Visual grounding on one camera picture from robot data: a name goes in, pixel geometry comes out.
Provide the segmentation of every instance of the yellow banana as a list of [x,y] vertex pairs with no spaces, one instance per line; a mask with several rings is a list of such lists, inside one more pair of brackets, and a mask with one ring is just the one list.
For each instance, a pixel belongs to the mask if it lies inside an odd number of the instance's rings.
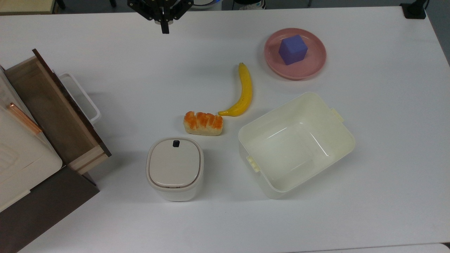
[[220,116],[239,116],[244,113],[252,102],[253,87],[252,78],[247,66],[239,63],[239,78],[241,79],[242,91],[239,100],[228,110],[220,111],[217,114]]

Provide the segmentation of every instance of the toy bread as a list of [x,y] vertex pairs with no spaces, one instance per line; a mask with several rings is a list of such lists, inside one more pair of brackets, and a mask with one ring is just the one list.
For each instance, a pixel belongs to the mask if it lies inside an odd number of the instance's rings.
[[223,128],[222,117],[211,113],[187,112],[183,123],[186,132],[194,135],[217,136]]

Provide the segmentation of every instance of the foam cube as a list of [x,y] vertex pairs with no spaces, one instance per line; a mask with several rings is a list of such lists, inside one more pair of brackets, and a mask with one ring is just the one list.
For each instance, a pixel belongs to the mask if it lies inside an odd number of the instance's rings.
[[308,47],[300,35],[294,35],[281,41],[278,53],[286,65],[299,62],[305,58]]

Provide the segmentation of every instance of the white plastic bin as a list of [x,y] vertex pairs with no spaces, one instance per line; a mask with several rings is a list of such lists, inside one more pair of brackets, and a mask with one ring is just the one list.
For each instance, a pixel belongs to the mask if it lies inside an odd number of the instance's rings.
[[147,157],[149,184],[170,201],[187,201],[203,185],[203,151],[192,139],[169,137],[157,141]]
[[272,199],[283,196],[349,154],[355,138],[315,93],[305,93],[239,131],[241,152]]

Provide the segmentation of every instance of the wooden drawer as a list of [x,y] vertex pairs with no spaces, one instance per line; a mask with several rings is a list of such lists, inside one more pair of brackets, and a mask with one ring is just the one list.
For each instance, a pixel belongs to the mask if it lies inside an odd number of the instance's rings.
[[36,49],[4,71],[63,166],[83,174],[111,156],[84,113]]

